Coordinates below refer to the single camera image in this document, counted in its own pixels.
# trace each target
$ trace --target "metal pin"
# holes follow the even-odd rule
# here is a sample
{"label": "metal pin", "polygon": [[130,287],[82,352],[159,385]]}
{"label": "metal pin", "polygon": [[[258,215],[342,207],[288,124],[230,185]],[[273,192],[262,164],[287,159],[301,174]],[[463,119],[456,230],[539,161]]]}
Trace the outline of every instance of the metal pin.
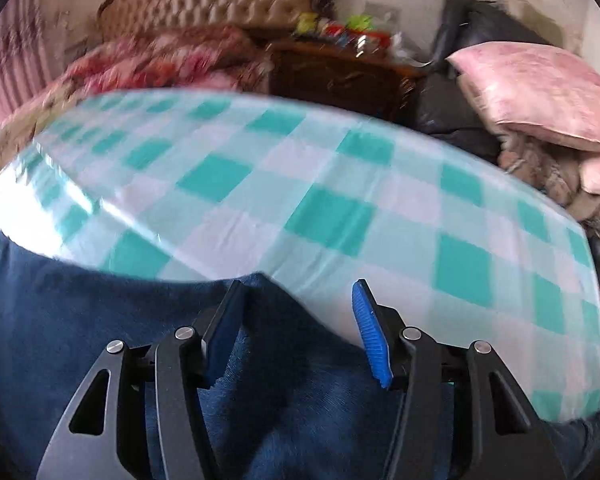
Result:
{"label": "metal pin", "polygon": [[488,354],[491,352],[491,345],[486,341],[476,341],[474,343],[475,351],[480,354]]}
{"label": "metal pin", "polygon": [[422,332],[413,326],[409,326],[402,331],[402,337],[409,341],[417,341],[422,337]]}
{"label": "metal pin", "polygon": [[176,339],[189,339],[193,336],[193,329],[190,326],[181,326],[176,330]]}
{"label": "metal pin", "polygon": [[122,352],[122,349],[125,347],[125,344],[120,341],[120,339],[114,339],[107,345],[107,352],[110,354],[118,354]]}

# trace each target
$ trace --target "blue blanket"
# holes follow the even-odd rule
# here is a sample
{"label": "blue blanket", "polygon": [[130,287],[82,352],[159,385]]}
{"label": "blue blanket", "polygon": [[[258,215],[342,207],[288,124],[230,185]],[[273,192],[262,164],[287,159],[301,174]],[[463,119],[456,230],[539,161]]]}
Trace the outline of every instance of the blue blanket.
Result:
{"label": "blue blanket", "polygon": [[[264,275],[242,280],[248,302],[227,372],[200,390],[224,476],[379,478],[397,395],[380,389],[361,349]],[[107,342],[160,340],[217,303],[227,286],[101,274],[30,253],[0,232],[0,444],[22,477],[35,475],[62,412]],[[152,467],[163,478],[152,411]],[[600,444],[600,413],[547,427],[570,474]]]}

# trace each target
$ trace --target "black leather chair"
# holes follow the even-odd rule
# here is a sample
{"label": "black leather chair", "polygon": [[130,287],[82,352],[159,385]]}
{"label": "black leather chair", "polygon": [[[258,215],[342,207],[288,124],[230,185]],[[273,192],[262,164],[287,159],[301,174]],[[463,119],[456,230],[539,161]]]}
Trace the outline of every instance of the black leather chair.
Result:
{"label": "black leather chair", "polygon": [[445,0],[440,22],[429,75],[418,83],[411,108],[398,122],[497,164],[500,143],[462,95],[456,84],[458,73],[446,58],[487,41],[548,43],[505,12],[478,0]]}

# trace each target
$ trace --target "teal checkered cover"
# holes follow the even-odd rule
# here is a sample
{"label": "teal checkered cover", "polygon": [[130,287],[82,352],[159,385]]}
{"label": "teal checkered cover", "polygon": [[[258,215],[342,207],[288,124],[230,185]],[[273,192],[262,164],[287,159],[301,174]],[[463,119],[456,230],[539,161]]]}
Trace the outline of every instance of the teal checkered cover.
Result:
{"label": "teal checkered cover", "polygon": [[162,280],[260,270],[359,342],[352,283],[440,342],[490,341],[549,420],[600,407],[600,296],[582,229],[421,134],[208,91],[91,98],[0,175],[39,253]]}

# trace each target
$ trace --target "brown blanket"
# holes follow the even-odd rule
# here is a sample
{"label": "brown blanket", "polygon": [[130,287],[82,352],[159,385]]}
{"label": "brown blanket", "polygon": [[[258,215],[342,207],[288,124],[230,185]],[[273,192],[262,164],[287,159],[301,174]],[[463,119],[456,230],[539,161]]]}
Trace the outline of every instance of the brown blanket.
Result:
{"label": "brown blanket", "polygon": [[600,238],[600,195],[580,187],[580,152],[523,134],[500,135],[498,165],[565,208],[587,235]]}

